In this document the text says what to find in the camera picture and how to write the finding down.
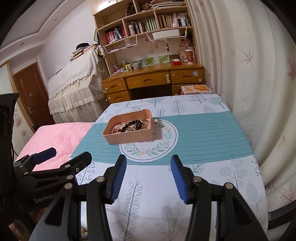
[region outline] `floral wreath print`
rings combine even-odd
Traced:
[[[164,120],[158,120],[155,128],[162,133],[160,140],[147,142],[145,147],[141,142],[121,144],[120,151],[130,160],[142,162],[157,160],[168,154],[177,143],[178,131],[172,123]]]

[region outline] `door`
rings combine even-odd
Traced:
[[[39,74],[37,63],[17,72],[15,85],[20,99],[35,127],[55,124],[48,108],[48,94]]]

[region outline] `curtain fold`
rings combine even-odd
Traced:
[[[188,8],[205,83],[252,145],[269,211],[296,200],[295,43],[259,0],[188,0]]]

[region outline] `cup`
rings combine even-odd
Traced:
[[[189,64],[193,64],[194,63],[193,49],[185,49],[185,53],[186,53],[186,57],[187,57],[187,62]]]
[[[126,65],[126,70],[132,70],[132,66],[133,66],[132,64],[127,64]]]
[[[128,26],[128,30],[130,31],[130,35],[131,35],[131,36],[136,35],[136,32],[135,32],[135,30],[134,30],[132,24],[130,24],[130,25]]]
[[[142,66],[141,66],[140,63],[134,63],[134,64],[133,64],[133,69],[134,69],[134,70],[139,70],[139,69],[142,69]]]

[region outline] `printed flower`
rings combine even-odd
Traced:
[[[21,125],[21,123],[22,123],[22,118],[21,117],[16,117],[14,126],[19,127]]]
[[[141,150],[140,150],[140,155],[143,156],[143,155],[145,155],[145,154],[146,154],[146,149],[145,149],[145,148],[141,149]]]
[[[26,136],[27,131],[26,131],[26,130],[22,130],[21,134],[22,134],[22,136],[24,137],[24,136]]]

